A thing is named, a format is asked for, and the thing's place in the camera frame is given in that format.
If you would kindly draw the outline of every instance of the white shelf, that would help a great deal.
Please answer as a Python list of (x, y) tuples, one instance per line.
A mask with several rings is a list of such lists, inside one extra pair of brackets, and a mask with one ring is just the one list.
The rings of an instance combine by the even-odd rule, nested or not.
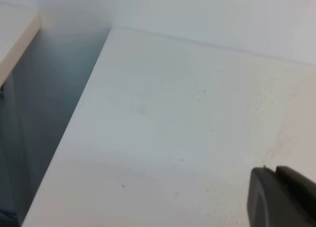
[(0, 3), (0, 85), (39, 29), (38, 11)]
[(316, 180), (316, 66), (113, 29), (24, 227), (247, 226), (250, 170)]

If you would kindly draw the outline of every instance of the white surface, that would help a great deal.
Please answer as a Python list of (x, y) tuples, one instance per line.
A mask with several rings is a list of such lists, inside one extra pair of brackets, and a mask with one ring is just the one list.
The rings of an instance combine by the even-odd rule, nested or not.
[(316, 67), (114, 29), (23, 227), (247, 226), (250, 170), (316, 180)]
[(39, 29), (36, 10), (0, 3), (0, 86)]
[(38, 7), (54, 41), (112, 25), (316, 63), (316, 0), (2, 1)]

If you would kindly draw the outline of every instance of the white wall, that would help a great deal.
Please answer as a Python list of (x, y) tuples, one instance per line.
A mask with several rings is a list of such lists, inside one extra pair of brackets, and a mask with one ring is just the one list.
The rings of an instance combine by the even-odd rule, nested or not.
[[(316, 0), (3, 1), (38, 6), (43, 11), (43, 26), (62, 34), (92, 32), (110, 23), (316, 62)], [(91, 25), (92, 18), (98, 23)]]

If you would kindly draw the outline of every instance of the black object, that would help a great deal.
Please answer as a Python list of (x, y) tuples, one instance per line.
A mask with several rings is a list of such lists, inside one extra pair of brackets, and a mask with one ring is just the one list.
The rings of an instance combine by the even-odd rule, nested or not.
[(316, 227), (316, 184), (286, 166), (254, 168), (247, 209), (251, 227)]

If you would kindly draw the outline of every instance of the stain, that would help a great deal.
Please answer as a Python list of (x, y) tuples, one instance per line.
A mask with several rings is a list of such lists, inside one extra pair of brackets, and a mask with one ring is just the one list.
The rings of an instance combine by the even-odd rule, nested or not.
[(179, 197), (180, 197), (179, 191), (175, 191), (173, 196), (174, 196), (174, 198), (179, 199)]

